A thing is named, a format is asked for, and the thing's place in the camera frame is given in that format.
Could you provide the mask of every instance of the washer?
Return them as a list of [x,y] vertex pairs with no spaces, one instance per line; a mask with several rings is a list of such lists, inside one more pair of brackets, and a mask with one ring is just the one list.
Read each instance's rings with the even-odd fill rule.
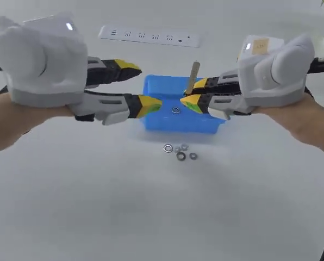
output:
[[191,152],[189,156],[190,156],[190,159],[192,159],[192,160],[196,160],[198,158],[198,155],[195,152]]
[[177,159],[179,161],[184,161],[186,159],[186,154],[184,152],[178,152],[177,153]]
[[182,145],[181,145],[181,148],[182,148],[182,151],[187,151],[188,148],[189,148],[189,145],[187,145],[187,144],[182,144]]
[[174,107],[174,108],[172,109],[172,112],[173,112],[174,114],[179,114],[179,113],[180,113],[180,109],[179,109],[179,107]]
[[163,150],[167,153],[171,153],[173,151],[173,146],[171,144],[166,144],[163,146]]

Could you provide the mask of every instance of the human arm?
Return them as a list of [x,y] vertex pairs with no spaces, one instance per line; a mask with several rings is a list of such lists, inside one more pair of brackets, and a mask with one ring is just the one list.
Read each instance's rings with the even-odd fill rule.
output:
[[258,108],[262,113],[288,130],[291,135],[305,143],[324,151],[324,107],[309,95],[298,103],[279,108]]
[[0,95],[0,151],[13,145],[24,133],[57,116],[73,116],[68,107],[32,108],[11,102]]

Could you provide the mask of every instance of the power strip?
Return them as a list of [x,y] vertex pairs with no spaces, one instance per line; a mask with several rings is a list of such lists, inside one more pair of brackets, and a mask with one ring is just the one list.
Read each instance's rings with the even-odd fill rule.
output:
[[103,26],[98,37],[100,39],[186,47],[199,47],[201,42],[201,38],[198,34],[162,30],[144,30],[115,25]]

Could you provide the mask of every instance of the nut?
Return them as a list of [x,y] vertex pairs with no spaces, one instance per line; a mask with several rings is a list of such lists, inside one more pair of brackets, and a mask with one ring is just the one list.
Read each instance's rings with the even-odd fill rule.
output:
[[173,151],[173,146],[171,144],[166,144],[163,146],[163,150],[167,153],[171,153]]
[[198,158],[198,155],[195,152],[191,152],[189,156],[190,156],[190,159],[192,159],[192,160],[196,160]]
[[178,147],[175,147],[174,148],[174,151],[175,151],[175,153],[178,153],[178,152],[182,151],[182,148],[180,148],[179,146]]
[[186,154],[184,152],[178,152],[177,153],[177,159],[179,161],[184,161],[186,159]]
[[182,148],[182,151],[187,151],[188,148],[189,148],[189,145],[187,145],[187,144],[182,144],[182,145],[181,145],[181,148]]

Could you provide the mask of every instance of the led light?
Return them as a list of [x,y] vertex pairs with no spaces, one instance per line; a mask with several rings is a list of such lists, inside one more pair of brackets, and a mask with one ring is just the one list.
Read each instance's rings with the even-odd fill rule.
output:
[[71,26],[71,24],[67,23],[66,26],[70,31],[73,31],[73,27]]

